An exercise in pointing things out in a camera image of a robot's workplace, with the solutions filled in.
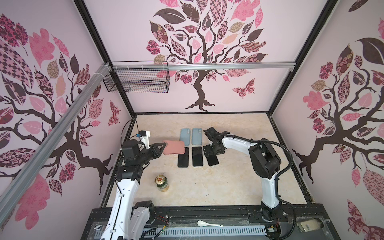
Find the phone with pink case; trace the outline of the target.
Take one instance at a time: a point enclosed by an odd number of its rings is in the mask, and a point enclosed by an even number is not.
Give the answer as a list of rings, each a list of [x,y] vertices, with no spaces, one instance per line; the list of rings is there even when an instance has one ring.
[[[215,166],[219,164],[219,160],[216,155],[207,156],[207,162],[209,166]]]

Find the pink phone case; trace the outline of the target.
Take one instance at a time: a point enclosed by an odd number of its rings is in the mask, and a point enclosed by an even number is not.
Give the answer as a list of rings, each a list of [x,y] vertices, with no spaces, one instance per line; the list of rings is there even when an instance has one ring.
[[[166,147],[164,155],[182,155],[185,153],[185,143],[183,141],[164,141]]]

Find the phone with white case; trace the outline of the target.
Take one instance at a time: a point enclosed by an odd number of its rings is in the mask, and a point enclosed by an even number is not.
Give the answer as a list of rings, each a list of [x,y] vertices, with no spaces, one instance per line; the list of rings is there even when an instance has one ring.
[[[202,167],[204,165],[203,148],[192,147],[192,158],[193,158],[193,167]]]

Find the white phone case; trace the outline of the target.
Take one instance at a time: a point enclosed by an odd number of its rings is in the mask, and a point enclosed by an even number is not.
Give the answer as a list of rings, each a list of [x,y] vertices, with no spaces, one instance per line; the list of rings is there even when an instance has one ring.
[[[192,145],[201,146],[203,142],[203,130],[201,128],[192,129]]]

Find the black smartphone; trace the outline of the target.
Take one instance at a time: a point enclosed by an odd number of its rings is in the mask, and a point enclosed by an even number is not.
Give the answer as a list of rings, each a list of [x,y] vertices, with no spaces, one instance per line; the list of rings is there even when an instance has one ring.
[[[178,155],[178,168],[187,168],[189,166],[189,148],[185,147],[185,153]]]

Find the light blue phone case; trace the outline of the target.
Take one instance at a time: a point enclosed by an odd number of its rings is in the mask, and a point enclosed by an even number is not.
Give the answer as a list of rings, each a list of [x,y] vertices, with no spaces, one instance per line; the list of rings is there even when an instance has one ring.
[[[191,140],[191,129],[181,129],[180,141],[182,141],[185,147],[190,145]]]

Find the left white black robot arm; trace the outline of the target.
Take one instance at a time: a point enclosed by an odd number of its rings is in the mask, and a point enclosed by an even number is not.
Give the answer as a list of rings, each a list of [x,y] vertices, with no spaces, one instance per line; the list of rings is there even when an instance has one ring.
[[[146,224],[155,218],[152,201],[135,203],[144,166],[161,157],[166,143],[146,145],[137,140],[125,141],[122,153],[125,163],[116,175],[117,193],[102,240],[139,240]]]

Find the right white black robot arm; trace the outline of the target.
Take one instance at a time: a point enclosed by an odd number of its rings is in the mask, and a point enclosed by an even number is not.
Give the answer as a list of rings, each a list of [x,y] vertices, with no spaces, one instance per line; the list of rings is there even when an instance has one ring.
[[[265,221],[271,222],[280,207],[276,191],[276,175],[282,162],[272,144],[268,143],[267,139],[262,139],[262,143],[256,143],[253,140],[232,136],[229,132],[219,133],[213,127],[204,133],[211,142],[205,149],[207,156],[222,155],[226,149],[232,149],[250,157],[254,172],[261,178],[263,197],[260,212]]]

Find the green gold drink can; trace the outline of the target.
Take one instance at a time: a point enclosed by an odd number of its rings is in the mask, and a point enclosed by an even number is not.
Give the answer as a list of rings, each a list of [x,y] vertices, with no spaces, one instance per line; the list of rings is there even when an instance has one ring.
[[[166,192],[169,189],[168,179],[164,175],[157,175],[155,178],[155,184],[161,192]]]

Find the white plastic spoon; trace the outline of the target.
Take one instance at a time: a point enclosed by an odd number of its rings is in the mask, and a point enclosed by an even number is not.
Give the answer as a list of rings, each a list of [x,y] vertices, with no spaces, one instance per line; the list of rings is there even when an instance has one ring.
[[[224,226],[221,225],[221,224],[211,224],[211,223],[207,223],[207,222],[202,221],[202,220],[199,220],[199,221],[197,222],[197,224],[198,224],[199,227],[219,227],[219,228],[224,227]]]

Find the beige box under bench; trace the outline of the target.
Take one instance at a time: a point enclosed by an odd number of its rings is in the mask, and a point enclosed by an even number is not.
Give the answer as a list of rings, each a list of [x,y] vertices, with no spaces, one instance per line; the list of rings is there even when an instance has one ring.
[[[296,225],[302,233],[317,231],[324,227],[323,222],[317,218],[301,221],[296,223]]]

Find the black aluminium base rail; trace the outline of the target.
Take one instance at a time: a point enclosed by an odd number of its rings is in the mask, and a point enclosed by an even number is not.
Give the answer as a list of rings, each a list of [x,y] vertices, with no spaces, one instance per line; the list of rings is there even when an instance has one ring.
[[[153,207],[151,213],[156,223],[213,220],[213,219],[245,219],[250,223],[265,223],[262,219],[262,207],[260,205],[242,206],[189,206],[189,207]],[[293,208],[282,205],[278,209],[273,222],[288,222],[296,217],[313,217],[328,219],[322,204],[296,204]]]

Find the back aluminium wall rail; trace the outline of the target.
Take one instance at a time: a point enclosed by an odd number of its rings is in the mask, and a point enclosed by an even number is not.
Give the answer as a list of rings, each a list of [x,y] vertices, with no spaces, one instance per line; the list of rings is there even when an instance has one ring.
[[[229,69],[294,69],[294,62],[260,62],[260,63],[219,63],[219,64],[143,64],[114,65],[114,70],[229,70]]]

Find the aluminium wall rail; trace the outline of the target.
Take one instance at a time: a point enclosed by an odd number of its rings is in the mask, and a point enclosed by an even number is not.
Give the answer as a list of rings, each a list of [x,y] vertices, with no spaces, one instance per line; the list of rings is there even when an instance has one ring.
[[[229,70],[229,69],[294,69],[294,62],[260,62],[260,63],[219,63],[219,64],[143,64],[114,65],[114,70]]]
[[[71,104],[64,116],[55,125],[52,132],[43,143],[37,148],[32,158],[21,169],[11,184],[1,196],[1,224],[8,218],[11,211],[18,204],[20,198],[26,192],[32,181],[35,179],[44,163],[55,150],[58,143],[64,137],[70,125],[75,121],[81,109],[86,105],[94,90],[101,83],[104,77],[110,72],[110,63],[103,63],[93,74],[91,82],[88,83],[81,94]]]

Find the left aluminium wall rail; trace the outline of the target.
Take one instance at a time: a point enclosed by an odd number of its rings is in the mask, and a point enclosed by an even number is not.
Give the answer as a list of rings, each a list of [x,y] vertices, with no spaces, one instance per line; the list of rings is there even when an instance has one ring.
[[[101,83],[104,77],[110,72],[110,63],[103,63],[93,74],[91,82],[88,83],[81,94],[71,104],[64,116],[55,125],[52,132],[43,143],[37,148],[32,158],[21,169],[11,184],[1,196],[1,224],[8,218],[11,211],[18,204],[20,198],[26,192],[32,181],[35,179],[44,163],[55,150],[58,143],[64,137],[70,125],[75,121],[81,109],[86,105],[94,90]]]

